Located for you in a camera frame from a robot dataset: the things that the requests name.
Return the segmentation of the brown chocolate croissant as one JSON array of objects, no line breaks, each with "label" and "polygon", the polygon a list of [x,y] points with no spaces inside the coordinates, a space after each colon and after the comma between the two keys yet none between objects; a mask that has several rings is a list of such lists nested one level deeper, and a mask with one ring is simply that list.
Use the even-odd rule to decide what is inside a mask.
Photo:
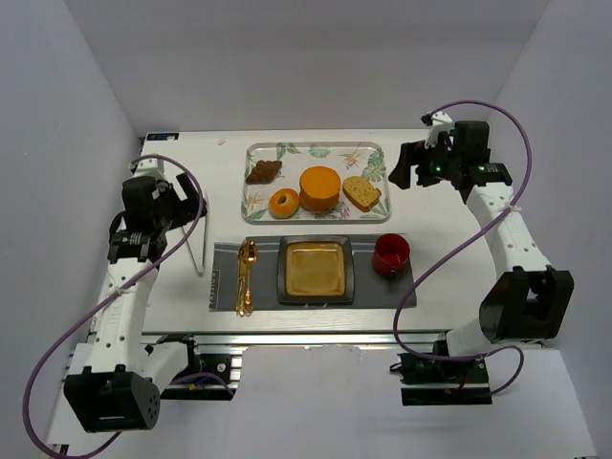
[{"label": "brown chocolate croissant", "polygon": [[247,185],[265,185],[271,183],[282,168],[282,162],[260,160],[246,178]]}]

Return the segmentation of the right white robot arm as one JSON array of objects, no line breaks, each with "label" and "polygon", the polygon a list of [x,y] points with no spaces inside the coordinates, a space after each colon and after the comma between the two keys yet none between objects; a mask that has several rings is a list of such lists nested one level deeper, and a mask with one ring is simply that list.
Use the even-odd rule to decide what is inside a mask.
[{"label": "right white robot arm", "polygon": [[454,360],[490,355],[510,343],[557,336],[574,290],[538,248],[518,207],[507,167],[490,160],[490,127],[454,121],[440,111],[426,116],[427,136],[402,144],[388,180],[400,189],[449,182],[477,220],[492,255],[496,282],[478,316],[439,338],[437,356]]}]

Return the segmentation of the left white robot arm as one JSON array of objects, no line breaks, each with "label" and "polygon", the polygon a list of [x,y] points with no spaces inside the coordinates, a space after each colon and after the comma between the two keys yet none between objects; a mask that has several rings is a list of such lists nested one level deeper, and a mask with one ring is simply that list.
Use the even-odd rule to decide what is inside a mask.
[{"label": "left white robot arm", "polygon": [[122,185],[123,211],[109,230],[108,295],[102,300],[91,352],[64,396],[89,433],[149,430],[163,392],[193,362],[185,339],[141,342],[148,299],[159,268],[188,243],[208,210],[205,194],[183,168],[164,175],[162,155],[144,155]]}]

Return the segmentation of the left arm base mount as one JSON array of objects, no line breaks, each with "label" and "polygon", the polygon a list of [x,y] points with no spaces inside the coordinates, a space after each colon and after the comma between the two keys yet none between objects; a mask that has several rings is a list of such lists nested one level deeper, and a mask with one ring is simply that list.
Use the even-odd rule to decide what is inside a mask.
[{"label": "left arm base mount", "polygon": [[240,380],[241,353],[227,345],[204,343],[193,335],[165,335],[155,346],[186,346],[187,366],[162,393],[170,401],[231,401]]}]

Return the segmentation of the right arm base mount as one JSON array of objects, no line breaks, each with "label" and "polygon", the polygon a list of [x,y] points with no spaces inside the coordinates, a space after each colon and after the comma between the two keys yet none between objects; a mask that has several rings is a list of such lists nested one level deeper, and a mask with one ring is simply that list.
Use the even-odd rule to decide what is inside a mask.
[{"label": "right arm base mount", "polygon": [[389,372],[400,377],[403,406],[492,404],[489,374],[483,361],[437,361],[409,353]]}]

